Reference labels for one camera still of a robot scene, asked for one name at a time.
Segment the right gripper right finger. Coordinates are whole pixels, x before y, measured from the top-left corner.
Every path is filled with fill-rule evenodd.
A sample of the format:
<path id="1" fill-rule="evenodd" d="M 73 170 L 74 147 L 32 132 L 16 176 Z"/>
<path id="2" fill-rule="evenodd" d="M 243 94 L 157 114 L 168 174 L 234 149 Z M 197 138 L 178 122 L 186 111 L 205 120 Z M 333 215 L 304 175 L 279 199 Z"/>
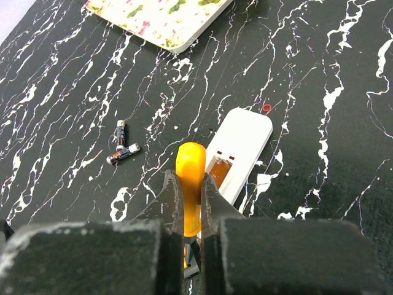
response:
<path id="1" fill-rule="evenodd" d="M 201 187 L 204 294 L 387 294 L 371 243 L 355 224 L 247 218 Z"/>

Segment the white remote dark batteries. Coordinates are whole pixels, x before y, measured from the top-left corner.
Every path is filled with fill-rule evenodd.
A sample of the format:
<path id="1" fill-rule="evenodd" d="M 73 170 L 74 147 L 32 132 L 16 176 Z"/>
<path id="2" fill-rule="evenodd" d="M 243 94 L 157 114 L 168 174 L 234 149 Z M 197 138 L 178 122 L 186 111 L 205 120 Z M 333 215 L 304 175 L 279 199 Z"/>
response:
<path id="1" fill-rule="evenodd" d="M 206 150 L 205 172 L 233 205 L 273 132 L 271 119 L 242 108 L 228 112 Z"/>

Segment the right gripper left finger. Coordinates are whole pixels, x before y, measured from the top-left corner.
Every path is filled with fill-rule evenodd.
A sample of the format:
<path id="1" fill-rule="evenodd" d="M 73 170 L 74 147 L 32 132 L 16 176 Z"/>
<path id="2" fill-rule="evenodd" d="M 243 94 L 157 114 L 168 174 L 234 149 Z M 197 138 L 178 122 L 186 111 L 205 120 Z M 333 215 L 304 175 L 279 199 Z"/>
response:
<path id="1" fill-rule="evenodd" d="M 184 206 L 175 172 L 131 220 L 30 224 L 7 236 L 2 294 L 180 294 Z"/>

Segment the dark battery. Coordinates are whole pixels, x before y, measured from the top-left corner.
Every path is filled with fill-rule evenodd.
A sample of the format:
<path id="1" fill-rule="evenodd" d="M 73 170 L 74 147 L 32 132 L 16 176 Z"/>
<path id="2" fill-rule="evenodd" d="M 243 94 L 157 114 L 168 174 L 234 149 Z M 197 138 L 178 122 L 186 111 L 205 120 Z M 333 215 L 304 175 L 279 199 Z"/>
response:
<path id="1" fill-rule="evenodd" d="M 125 148 L 126 146 L 126 123 L 124 120 L 118 120 L 117 121 L 117 127 L 115 131 L 115 137 L 116 137 L 116 151 L 121 151 L 122 149 Z"/>
<path id="2" fill-rule="evenodd" d="M 140 151 L 140 147 L 138 144 L 134 143 L 131 146 L 125 147 L 121 151 L 117 151 L 115 154 L 112 154 L 106 158 L 106 162 L 109 165 L 114 165 L 124 159 L 131 157 L 133 154 Z"/>

